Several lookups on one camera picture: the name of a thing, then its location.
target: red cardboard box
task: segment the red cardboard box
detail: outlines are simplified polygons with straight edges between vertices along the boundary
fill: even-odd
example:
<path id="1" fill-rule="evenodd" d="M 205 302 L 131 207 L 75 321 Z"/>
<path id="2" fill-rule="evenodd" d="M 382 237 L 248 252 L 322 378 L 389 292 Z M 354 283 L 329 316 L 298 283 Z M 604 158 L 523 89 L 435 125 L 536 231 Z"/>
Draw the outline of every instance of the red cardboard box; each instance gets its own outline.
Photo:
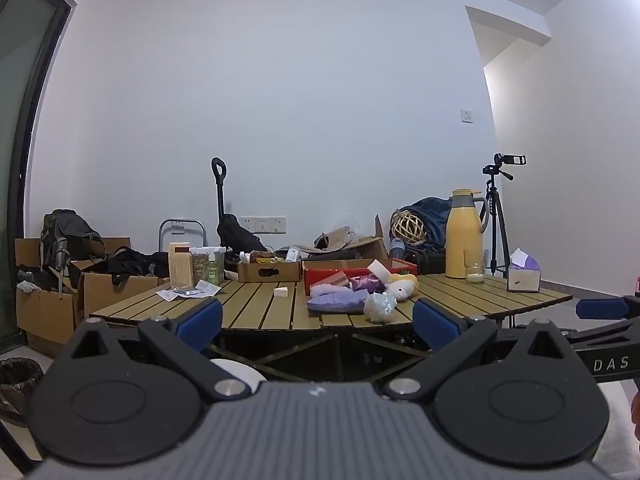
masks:
<path id="1" fill-rule="evenodd" d="M 336 272 L 344 272 L 347 278 L 356 276 L 367 276 L 371 271 L 367 269 L 372 263 L 371 260 L 327 260 L 319 262 L 302 262 L 303 275 L 305 280 L 305 293 L 309 295 L 310 288 L 314 283 L 328 278 Z M 385 258 L 379 260 L 392 274 L 417 274 L 418 267 L 409 262 L 397 260 L 395 258 Z"/>

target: woven ball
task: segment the woven ball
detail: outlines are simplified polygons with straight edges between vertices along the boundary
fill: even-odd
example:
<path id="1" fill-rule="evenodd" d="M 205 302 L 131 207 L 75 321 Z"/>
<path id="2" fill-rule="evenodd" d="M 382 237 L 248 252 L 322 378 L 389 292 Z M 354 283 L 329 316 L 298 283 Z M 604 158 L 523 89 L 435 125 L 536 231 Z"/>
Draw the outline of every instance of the woven ball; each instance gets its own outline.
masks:
<path id="1" fill-rule="evenodd" d="M 400 211 L 393 216 L 391 232 L 393 236 L 409 245 L 420 245 L 427 240 L 427 231 L 422 220 L 410 211 Z"/>

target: white eraser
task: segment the white eraser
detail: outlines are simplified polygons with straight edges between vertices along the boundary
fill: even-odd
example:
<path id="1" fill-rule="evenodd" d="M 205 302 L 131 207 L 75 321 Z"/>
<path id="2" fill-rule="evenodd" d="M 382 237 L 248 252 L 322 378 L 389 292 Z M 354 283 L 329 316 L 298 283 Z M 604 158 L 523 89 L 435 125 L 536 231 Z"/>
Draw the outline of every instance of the white eraser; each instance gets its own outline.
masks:
<path id="1" fill-rule="evenodd" d="M 391 283 L 391 272 L 379 261 L 375 260 L 367 269 L 385 285 Z"/>

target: glass door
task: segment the glass door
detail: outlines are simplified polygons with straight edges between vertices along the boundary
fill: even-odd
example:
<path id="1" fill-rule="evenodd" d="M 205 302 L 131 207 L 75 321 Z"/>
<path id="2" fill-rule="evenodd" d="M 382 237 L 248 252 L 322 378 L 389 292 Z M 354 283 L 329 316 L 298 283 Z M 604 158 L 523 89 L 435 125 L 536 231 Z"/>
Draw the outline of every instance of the glass door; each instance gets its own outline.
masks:
<path id="1" fill-rule="evenodd" d="M 15 323 L 14 239 L 23 236 L 24 177 L 46 73 L 70 7 L 0 0 L 0 349 Z"/>

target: metal bolt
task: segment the metal bolt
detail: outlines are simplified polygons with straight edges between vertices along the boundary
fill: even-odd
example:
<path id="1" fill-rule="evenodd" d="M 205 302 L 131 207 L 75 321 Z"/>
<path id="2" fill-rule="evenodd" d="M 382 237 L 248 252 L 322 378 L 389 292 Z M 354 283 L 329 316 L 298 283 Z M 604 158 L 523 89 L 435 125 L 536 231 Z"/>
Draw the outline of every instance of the metal bolt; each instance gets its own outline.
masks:
<path id="1" fill-rule="evenodd" d="M 389 388 L 398 395 L 411 395 L 420 390 L 420 383 L 411 378 L 398 378 L 389 383 Z"/>
<path id="2" fill-rule="evenodd" d="M 218 381 L 216 385 L 213 387 L 220 395 L 225 397 L 233 397 L 244 392 L 246 388 L 246 384 L 238 379 L 224 379 L 222 381 Z"/>

